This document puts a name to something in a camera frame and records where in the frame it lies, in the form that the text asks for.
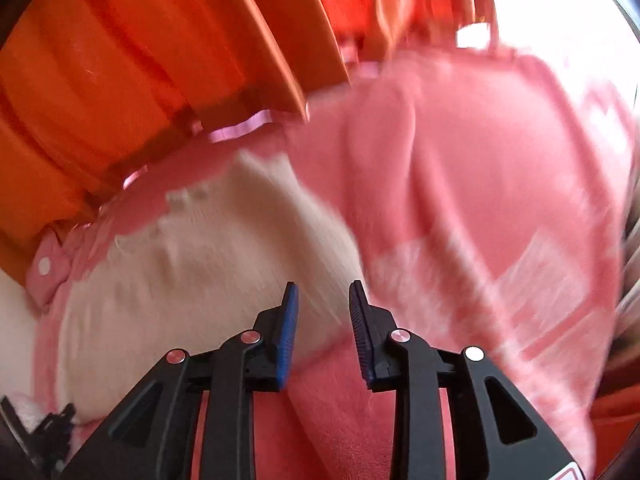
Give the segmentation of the orange curtain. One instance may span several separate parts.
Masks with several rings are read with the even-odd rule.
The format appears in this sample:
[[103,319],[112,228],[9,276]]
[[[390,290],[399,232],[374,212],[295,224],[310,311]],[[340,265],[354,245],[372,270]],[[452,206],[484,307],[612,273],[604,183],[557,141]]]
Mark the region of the orange curtain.
[[304,116],[381,61],[495,24],[495,0],[1,0],[1,267],[94,218],[134,170],[261,110]]

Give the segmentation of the pink pouch with white button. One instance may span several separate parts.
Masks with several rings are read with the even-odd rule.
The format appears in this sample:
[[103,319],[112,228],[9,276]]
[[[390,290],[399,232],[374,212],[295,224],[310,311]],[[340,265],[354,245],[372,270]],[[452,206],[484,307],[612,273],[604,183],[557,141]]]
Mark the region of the pink pouch with white button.
[[25,288],[37,310],[47,312],[58,288],[70,276],[72,260],[58,236],[47,231],[26,272]]

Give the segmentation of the pink sweater with black hearts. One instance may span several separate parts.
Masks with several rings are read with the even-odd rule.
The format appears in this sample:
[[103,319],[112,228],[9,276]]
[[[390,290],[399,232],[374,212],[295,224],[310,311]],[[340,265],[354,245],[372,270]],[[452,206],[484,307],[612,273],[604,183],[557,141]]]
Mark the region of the pink sweater with black hearts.
[[109,413],[167,351],[206,352],[250,328],[288,283],[299,292],[296,362],[347,325],[349,284],[362,274],[355,237],[286,156],[239,154],[166,202],[70,289],[54,394],[80,422]]

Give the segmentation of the pink fleece blanket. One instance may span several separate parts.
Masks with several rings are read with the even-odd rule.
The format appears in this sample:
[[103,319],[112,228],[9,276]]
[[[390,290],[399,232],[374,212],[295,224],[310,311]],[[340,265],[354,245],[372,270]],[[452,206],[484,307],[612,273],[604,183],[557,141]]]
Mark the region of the pink fleece blanket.
[[[592,474],[633,136],[610,86],[567,92],[533,56],[435,49],[332,92],[306,124],[198,136],[62,244],[72,268],[39,323],[36,400],[64,406],[54,380],[66,301],[114,239],[239,154],[281,154],[352,232],[370,299],[433,346],[485,349]],[[393,410],[360,379],[348,315],[326,350],[295,361],[285,393],[257,397],[258,477],[384,479]]]

